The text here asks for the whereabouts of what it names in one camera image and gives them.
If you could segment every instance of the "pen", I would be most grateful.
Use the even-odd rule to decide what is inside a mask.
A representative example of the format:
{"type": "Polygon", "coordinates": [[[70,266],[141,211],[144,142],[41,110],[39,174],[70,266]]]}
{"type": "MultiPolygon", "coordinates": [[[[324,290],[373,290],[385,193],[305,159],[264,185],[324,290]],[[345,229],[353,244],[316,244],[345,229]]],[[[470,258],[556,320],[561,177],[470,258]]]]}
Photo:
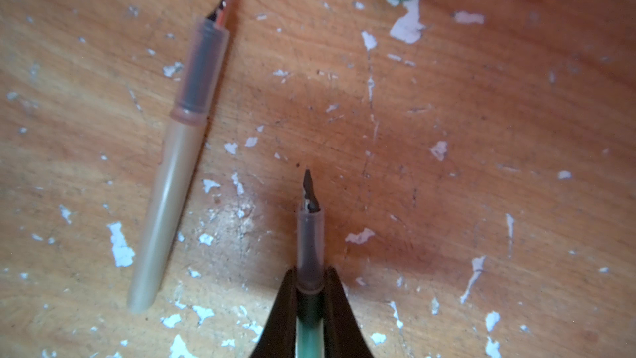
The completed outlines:
{"type": "Polygon", "coordinates": [[[132,312],[143,312],[152,306],[163,279],[228,45],[228,2],[221,0],[195,29],[184,81],[163,139],[162,162],[155,175],[135,260],[127,303],[132,312]]]}
{"type": "Polygon", "coordinates": [[[314,194],[309,169],[298,208],[298,357],[321,358],[324,350],[322,304],[324,287],[324,211],[314,194]]]}

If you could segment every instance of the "scratched wooden surface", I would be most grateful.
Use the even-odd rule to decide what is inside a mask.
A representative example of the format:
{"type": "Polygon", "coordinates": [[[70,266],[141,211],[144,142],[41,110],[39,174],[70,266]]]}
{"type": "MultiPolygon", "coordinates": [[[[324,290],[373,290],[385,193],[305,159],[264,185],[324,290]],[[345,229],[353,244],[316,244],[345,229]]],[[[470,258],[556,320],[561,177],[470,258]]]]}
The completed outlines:
{"type": "Polygon", "coordinates": [[[177,334],[199,358],[247,357],[243,324],[265,323],[294,263],[306,166],[362,333],[387,336],[375,356],[485,356],[491,311],[504,357],[636,354],[636,0],[421,0],[413,45],[389,36],[406,11],[385,0],[235,0],[185,241],[154,306],[128,314],[133,268],[115,267],[107,225],[136,249],[178,88],[162,68],[216,1],[0,0],[2,357],[165,357],[177,334]],[[461,10],[485,24],[456,23],[461,10]],[[222,186],[206,195],[202,179],[222,186]],[[367,243],[345,242],[365,227],[367,243]],[[216,316],[200,326],[192,305],[216,316]]]}

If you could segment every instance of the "wooden surface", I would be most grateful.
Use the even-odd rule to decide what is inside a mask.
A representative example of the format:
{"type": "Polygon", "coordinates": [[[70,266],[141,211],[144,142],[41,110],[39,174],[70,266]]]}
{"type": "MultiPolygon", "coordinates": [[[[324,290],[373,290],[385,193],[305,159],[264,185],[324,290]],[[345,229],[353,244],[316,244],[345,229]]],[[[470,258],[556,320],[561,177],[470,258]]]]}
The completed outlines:
{"type": "Polygon", "coordinates": [[[247,357],[243,324],[265,323],[294,264],[307,166],[326,257],[368,342],[387,336],[376,357],[485,356],[491,311],[503,357],[636,354],[636,0],[421,0],[413,45],[389,36],[406,10],[385,0],[236,0],[185,241],[154,306],[128,314],[133,267],[115,267],[107,225],[136,249],[178,88],[162,68],[185,61],[216,1],[0,0],[2,357],[167,357],[177,334],[199,358],[247,357]],[[461,10],[485,23],[458,24],[461,10]],[[202,179],[222,186],[206,195],[202,179]],[[345,242],[365,227],[368,242],[345,242]],[[199,326],[192,305],[216,316],[199,326]],[[177,313],[174,329],[160,322],[177,313]]]}

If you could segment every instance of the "tabletop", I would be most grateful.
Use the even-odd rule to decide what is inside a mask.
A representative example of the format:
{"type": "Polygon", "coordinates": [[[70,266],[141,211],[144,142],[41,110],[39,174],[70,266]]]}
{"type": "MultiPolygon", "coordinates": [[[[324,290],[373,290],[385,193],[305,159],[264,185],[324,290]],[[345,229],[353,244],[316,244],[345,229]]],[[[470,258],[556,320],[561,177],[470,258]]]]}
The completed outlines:
{"type": "Polygon", "coordinates": [[[139,246],[217,1],[0,0],[2,357],[249,356],[306,168],[376,357],[636,354],[636,0],[234,0],[161,290],[128,313],[113,244],[139,246]]]}

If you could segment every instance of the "wood grain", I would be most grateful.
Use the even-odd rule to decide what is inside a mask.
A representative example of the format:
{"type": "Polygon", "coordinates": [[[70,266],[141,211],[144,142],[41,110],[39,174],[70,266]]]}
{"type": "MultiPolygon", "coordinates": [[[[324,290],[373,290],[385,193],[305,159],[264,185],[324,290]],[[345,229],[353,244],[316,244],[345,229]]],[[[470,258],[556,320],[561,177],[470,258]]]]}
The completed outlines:
{"type": "Polygon", "coordinates": [[[200,358],[248,356],[242,325],[265,323],[294,264],[307,166],[327,210],[326,257],[363,335],[387,336],[376,357],[485,356],[493,310],[504,357],[636,354],[636,0],[421,0],[427,29],[413,45],[389,36],[405,10],[385,0],[236,0],[185,241],[154,306],[128,314],[132,267],[115,267],[106,226],[121,221],[137,247],[178,88],[162,68],[185,60],[215,2],[0,0],[2,99],[17,93],[0,108],[0,355],[162,357],[179,334],[200,358]],[[485,24],[456,23],[460,10],[485,24]],[[438,141],[444,161],[429,152],[438,141]],[[206,195],[202,179],[222,186],[206,195]],[[365,227],[369,242],[345,242],[365,227]],[[176,299],[216,315],[200,326],[176,299]],[[177,313],[174,329],[160,322],[177,313]]]}

